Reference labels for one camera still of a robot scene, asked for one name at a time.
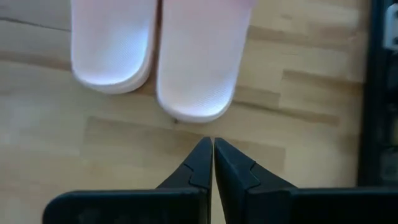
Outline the pink rubber slide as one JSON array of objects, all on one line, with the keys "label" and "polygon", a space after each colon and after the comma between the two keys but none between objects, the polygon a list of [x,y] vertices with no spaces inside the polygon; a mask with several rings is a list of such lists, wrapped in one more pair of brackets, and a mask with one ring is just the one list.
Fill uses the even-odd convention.
[{"label": "pink rubber slide", "polygon": [[107,94],[141,87],[154,55],[159,0],[71,0],[75,78]]},{"label": "pink rubber slide", "polygon": [[179,121],[205,123],[230,106],[256,0],[163,0],[156,93]]}]

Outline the black aluminium table frame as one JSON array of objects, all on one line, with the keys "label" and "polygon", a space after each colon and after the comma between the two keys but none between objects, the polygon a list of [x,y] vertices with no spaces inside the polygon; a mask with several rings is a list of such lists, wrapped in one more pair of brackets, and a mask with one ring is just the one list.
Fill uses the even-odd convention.
[{"label": "black aluminium table frame", "polygon": [[398,187],[398,0],[371,0],[358,186]]}]

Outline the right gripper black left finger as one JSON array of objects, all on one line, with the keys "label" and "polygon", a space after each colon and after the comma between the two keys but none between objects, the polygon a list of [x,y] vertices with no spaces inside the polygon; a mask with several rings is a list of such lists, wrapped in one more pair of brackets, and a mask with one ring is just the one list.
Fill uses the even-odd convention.
[{"label": "right gripper black left finger", "polygon": [[79,190],[55,197],[42,224],[210,224],[213,143],[202,138],[149,190]]}]

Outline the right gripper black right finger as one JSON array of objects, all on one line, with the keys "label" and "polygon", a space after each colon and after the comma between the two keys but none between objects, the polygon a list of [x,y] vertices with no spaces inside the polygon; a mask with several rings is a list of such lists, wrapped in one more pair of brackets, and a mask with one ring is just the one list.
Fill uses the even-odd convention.
[{"label": "right gripper black right finger", "polygon": [[397,188],[298,188],[222,138],[214,150],[226,224],[398,224]]}]

